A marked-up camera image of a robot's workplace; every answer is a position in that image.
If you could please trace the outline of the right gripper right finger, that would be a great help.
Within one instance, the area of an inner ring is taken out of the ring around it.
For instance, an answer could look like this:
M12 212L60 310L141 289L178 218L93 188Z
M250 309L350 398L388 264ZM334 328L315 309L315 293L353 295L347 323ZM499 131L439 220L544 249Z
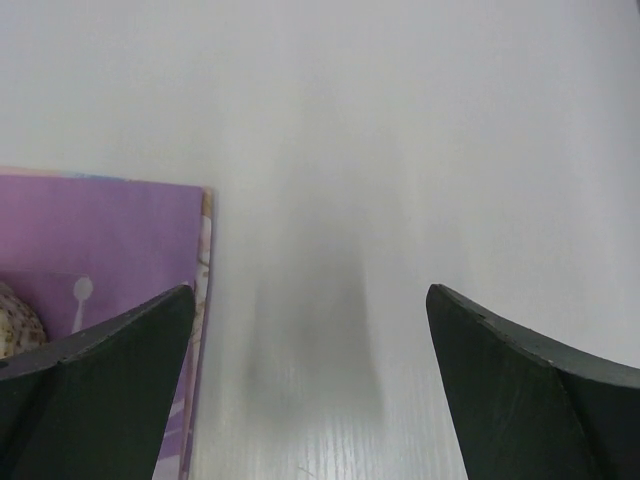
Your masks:
M431 338L470 479L636 479L639 371L430 286Z

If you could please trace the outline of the purple pink printed cloth mat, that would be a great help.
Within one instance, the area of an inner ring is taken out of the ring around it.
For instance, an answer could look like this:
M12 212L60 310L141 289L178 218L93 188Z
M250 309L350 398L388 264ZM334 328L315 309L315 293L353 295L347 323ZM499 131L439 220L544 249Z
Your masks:
M196 315L154 475L189 475L209 303L212 191L206 187L5 168L1 280L50 340L192 286Z

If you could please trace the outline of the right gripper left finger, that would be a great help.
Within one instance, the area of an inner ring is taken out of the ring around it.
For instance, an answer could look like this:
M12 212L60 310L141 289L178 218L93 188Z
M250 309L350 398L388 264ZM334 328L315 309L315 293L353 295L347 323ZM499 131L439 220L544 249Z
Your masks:
M151 478L194 318L179 285L2 360L2 478Z

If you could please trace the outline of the small beige cup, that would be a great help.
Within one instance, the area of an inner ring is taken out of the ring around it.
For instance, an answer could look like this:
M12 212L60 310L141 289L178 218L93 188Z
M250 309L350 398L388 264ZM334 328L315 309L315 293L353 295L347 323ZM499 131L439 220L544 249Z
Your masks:
M34 350L48 342L40 318L6 283L1 284L0 304L2 359Z

